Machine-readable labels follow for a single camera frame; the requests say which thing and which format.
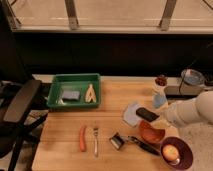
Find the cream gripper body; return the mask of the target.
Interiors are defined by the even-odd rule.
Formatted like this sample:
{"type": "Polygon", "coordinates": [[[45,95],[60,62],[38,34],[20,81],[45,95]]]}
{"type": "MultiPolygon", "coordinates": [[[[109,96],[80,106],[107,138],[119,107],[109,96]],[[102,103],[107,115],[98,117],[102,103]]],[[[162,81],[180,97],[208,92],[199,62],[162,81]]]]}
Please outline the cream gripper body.
{"type": "Polygon", "coordinates": [[[154,120],[151,125],[158,129],[167,129],[170,124],[164,117],[165,107],[161,107],[155,110],[155,113],[158,115],[158,118],[154,120]]]}

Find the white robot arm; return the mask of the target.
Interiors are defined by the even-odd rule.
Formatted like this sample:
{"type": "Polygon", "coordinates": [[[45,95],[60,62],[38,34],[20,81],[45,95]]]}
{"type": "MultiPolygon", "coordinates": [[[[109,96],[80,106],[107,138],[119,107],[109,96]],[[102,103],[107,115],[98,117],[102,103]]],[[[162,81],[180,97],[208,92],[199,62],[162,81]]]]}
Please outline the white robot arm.
{"type": "Polygon", "coordinates": [[[175,101],[164,107],[160,116],[177,128],[201,122],[213,125],[213,91],[202,92],[195,98],[175,101]]]}

